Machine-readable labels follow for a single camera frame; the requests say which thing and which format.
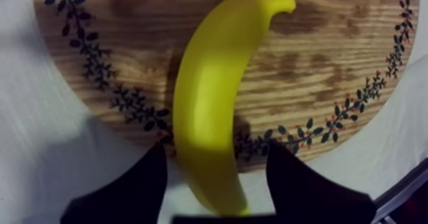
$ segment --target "white cloth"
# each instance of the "white cloth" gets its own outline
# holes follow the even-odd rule
[[[428,54],[427,3],[421,1],[411,62]],[[0,223],[58,223],[72,198],[118,178],[146,149],[95,120],[70,90],[44,45],[32,0],[0,0],[0,14]],[[427,80],[428,57],[407,68],[367,126],[308,165],[374,199],[380,196],[428,156]],[[272,212],[264,172],[239,177],[252,212]],[[177,213],[207,212],[169,164],[159,223]]]

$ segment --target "yellow banana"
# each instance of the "yellow banana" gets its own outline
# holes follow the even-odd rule
[[[225,0],[184,53],[173,104],[177,157],[194,195],[214,213],[248,213],[232,143],[234,100],[272,16],[295,8],[294,0]]]

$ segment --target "wooden plate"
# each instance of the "wooden plate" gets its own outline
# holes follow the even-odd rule
[[[138,145],[173,154],[171,107],[186,44],[221,0],[34,0],[52,57],[77,96]],[[418,0],[297,0],[274,17],[236,98],[241,170],[276,140],[301,160],[346,141],[397,85]]]

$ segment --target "floral border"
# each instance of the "floral border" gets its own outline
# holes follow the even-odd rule
[[[68,37],[73,32],[75,37],[71,38],[69,45],[76,48],[80,55],[86,58],[83,64],[82,75],[96,85],[102,92],[111,92],[110,108],[117,109],[125,116],[126,123],[140,123],[144,131],[157,130],[159,139],[156,144],[172,145],[172,126],[166,122],[170,112],[168,109],[156,109],[148,106],[146,97],[140,88],[127,88],[123,84],[117,84],[115,78],[118,72],[111,64],[104,61],[112,53],[109,49],[103,49],[98,42],[99,34],[89,32],[86,28],[95,17],[86,12],[82,4],[87,0],[45,0],[45,4],[53,6],[56,4],[57,15],[66,13],[65,24],[62,28],[62,36]],[[244,161],[251,161],[255,156],[266,156],[269,143],[277,142],[286,146],[293,154],[302,147],[310,147],[314,138],[320,138],[325,143],[330,138],[337,142],[338,132],[345,130],[345,120],[353,122],[358,120],[358,112],[363,113],[367,103],[372,99],[379,99],[380,90],[386,86],[386,78],[397,78],[399,66],[403,66],[402,56],[405,52],[405,43],[410,42],[409,33],[414,31],[411,19],[413,11],[410,9],[412,0],[399,1],[403,12],[403,22],[395,26],[397,34],[393,36],[394,49],[386,58],[388,63],[385,77],[381,77],[379,71],[372,78],[366,78],[366,84],[355,92],[355,96],[347,95],[342,105],[335,103],[331,119],[325,119],[325,125],[314,127],[313,119],[310,118],[305,127],[297,126],[297,133],[291,134],[280,125],[277,128],[278,136],[274,137],[274,130],[265,131],[264,135],[252,139],[249,134],[239,132],[236,136],[235,156]]]

